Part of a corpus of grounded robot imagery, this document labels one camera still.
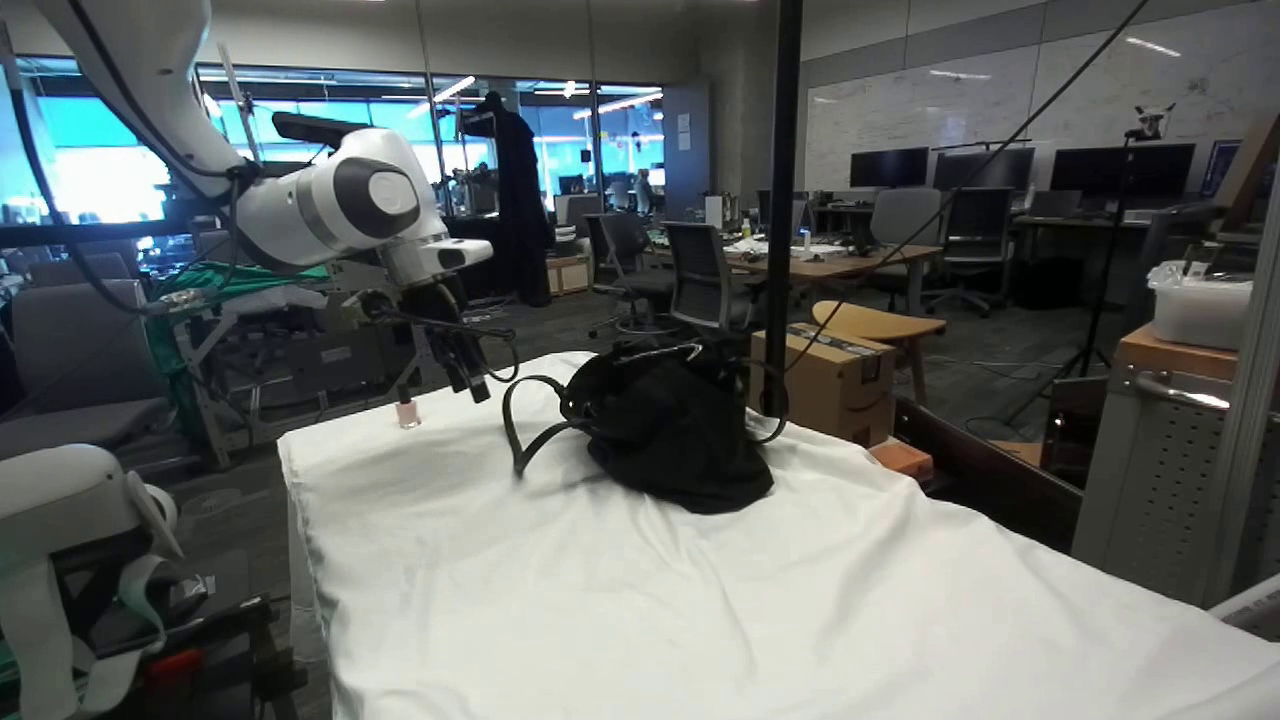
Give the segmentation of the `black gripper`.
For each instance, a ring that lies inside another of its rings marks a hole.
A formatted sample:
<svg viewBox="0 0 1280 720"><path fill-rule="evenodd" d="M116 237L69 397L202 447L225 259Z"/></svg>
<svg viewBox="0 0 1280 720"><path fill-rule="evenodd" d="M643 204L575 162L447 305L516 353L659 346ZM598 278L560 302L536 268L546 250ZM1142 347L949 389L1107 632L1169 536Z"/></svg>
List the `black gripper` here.
<svg viewBox="0 0 1280 720"><path fill-rule="evenodd" d="M485 403L485 357L476 353L476 337L466 323L460 302L447 283L412 283L402 293L402 314L430 333L430 347L440 364L457 364L460 391Z"/></svg>

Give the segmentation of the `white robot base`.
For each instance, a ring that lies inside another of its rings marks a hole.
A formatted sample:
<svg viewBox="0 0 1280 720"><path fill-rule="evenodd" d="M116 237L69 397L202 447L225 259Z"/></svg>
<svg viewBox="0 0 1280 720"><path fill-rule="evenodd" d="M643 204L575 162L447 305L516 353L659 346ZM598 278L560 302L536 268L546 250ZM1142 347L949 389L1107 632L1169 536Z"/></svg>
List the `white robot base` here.
<svg viewBox="0 0 1280 720"><path fill-rule="evenodd" d="M54 445L0 463L0 632L17 720L93 720L123 705L171 621L149 591L184 558L178 499L99 445ZM142 639L97 652L73 581L103 572Z"/></svg>

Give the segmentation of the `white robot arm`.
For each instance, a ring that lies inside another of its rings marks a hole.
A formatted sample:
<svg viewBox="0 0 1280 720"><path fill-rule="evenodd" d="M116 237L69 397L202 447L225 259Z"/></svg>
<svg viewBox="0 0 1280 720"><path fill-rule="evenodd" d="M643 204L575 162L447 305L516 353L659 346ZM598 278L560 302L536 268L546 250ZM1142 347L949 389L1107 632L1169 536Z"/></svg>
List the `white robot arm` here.
<svg viewBox="0 0 1280 720"><path fill-rule="evenodd" d="M313 268L377 253L396 314L426 333L452 391L489 397L489 357L447 278L493 257L452 237L416 147L388 127L277 114L282 135L316 162L254 162L203 114L195 56L210 0L33 0L114 118L190 191L211 204L240 250L271 268Z"/></svg>

